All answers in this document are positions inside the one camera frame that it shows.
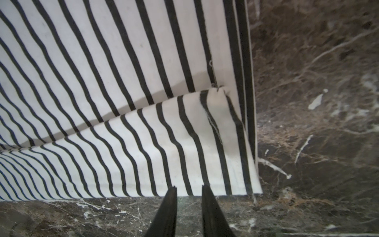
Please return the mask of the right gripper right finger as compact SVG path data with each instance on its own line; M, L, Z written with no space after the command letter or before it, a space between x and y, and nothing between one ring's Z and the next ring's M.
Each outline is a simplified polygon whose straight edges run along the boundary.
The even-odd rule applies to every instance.
M201 211L204 237L235 237L208 185L202 186Z

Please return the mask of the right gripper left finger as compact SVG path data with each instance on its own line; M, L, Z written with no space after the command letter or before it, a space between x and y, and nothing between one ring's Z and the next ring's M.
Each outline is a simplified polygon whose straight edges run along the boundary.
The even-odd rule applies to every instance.
M174 237L177 222L177 188L170 187L144 237Z

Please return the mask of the black white striped tank top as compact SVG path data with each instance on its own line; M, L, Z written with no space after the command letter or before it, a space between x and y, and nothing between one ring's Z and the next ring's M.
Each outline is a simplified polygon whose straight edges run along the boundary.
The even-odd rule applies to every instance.
M246 1L1 1L1 201L261 194Z

